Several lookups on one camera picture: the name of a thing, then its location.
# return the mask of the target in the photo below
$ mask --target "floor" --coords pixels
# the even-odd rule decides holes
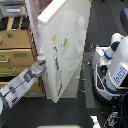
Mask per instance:
[[[93,43],[110,45],[111,35],[115,32],[126,36],[119,17],[120,11],[125,7],[128,7],[128,0],[106,0],[104,3],[92,0],[86,54],[90,54]],[[90,80],[89,67],[81,71],[81,78]],[[80,80],[80,88],[88,90],[90,83]],[[46,98],[23,98],[15,107],[5,111],[3,128],[36,128],[40,125],[79,125],[81,128],[92,128],[91,115],[98,117],[103,128],[106,119],[100,106],[97,106],[92,90],[87,93],[79,90],[76,99],[60,99],[57,104]]]

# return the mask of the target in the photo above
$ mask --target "cable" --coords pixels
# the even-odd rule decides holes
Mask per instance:
[[[122,101],[121,101],[121,114],[120,114],[120,122],[119,122],[118,128],[120,128],[120,125],[121,125],[121,119],[122,119],[122,106],[123,106],[123,101],[124,101],[124,98],[125,98],[127,92],[128,92],[128,89],[125,91],[124,96],[123,96]]]
[[[99,47],[99,46],[98,46],[97,44],[95,44],[95,43],[93,43],[93,44],[91,45],[91,51],[92,51],[91,53],[93,53],[92,55],[89,54],[89,53],[86,53],[86,52],[83,53],[82,66],[81,66],[81,69],[82,69],[82,70],[85,69],[86,67],[91,66],[91,64],[92,64],[92,58],[93,58],[93,56],[94,56],[94,49],[93,49],[93,46],[94,46],[94,45],[95,45],[95,48],[96,48],[96,47]],[[86,91],[83,91],[83,90],[79,87],[79,90],[80,90],[81,92],[83,92],[83,93],[89,92],[89,91],[91,90],[91,88],[92,88],[92,83],[91,83],[91,81],[89,81],[88,79],[80,79],[80,80],[89,82],[89,83],[90,83],[90,88],[89,88],[88,90],[86,90]]]
[[[89,92],[89,91],[91,90],[91,88],[92,88],[92,83],[91,83],[91,81],[89,81],[89,80],[87,80],[87,79],[80,79],[80,80],[88,81],[91,86],[90,86],[90,88],[89,88],[87,91],[83,91],[80,87],[79,87],[79,90],[80,90],[81,92],[83,92],[83,93]]]

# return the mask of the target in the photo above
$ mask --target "label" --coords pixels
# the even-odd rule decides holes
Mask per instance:
[[[13,69],[12,67],[9,67],[8,69]]]
[[[26,58],[27,57],[27,53],[13,53],[13,56],[15,58]]]
[[[117,73],[115,73],[115,77],[114,77],[114,81],[116,82],[116,84],[120,85],[124,79],[124,77],[126,76],[127,70],[123,67],[120,66]]]
[[[7,9],[7,12],[10,12],[10,13],[20,13],[20,9]]]
[[[66,37],[61,42],[62,55],[68,49],[68,47],[69,47],[69,33],[66,35]]]
[[[7,33],[8,38],[13,38],[12,33]]]
[[[54,34],[51,38],[52,43],[56,40],[56,34]]]
[[[5,57],[5,55],[0,55],[0,57]]]

